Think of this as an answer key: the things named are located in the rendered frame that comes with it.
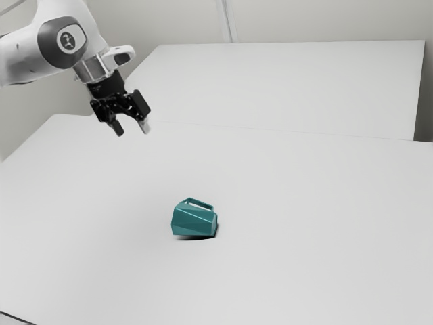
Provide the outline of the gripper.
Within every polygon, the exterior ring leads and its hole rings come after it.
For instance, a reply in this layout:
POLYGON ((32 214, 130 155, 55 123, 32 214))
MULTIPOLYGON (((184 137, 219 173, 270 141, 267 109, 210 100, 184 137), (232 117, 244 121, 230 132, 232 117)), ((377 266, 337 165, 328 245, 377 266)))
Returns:
POLYGON ((108 78, 96 83, 87 83, 91 96, 90 105, 101 123, 107 124, 120 137, 124 134, 120 122, 116 118, 117 101, 114 97, 120 94, 122 113, 133 118, 144 134, 151 130, 148 116, 151 108, 139 90, 128 93, 124 88, 125 81, 119 71, 114 71, 108 78))

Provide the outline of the teal faceted mug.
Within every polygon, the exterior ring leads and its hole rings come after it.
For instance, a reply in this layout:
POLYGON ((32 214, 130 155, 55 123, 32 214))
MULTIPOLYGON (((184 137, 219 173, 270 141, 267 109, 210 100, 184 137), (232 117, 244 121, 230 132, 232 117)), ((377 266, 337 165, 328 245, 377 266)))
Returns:
POLYGON ((170 226, 176 236, 213 237, 218 215, 212 205, 187 198, 174 207, 170 226))

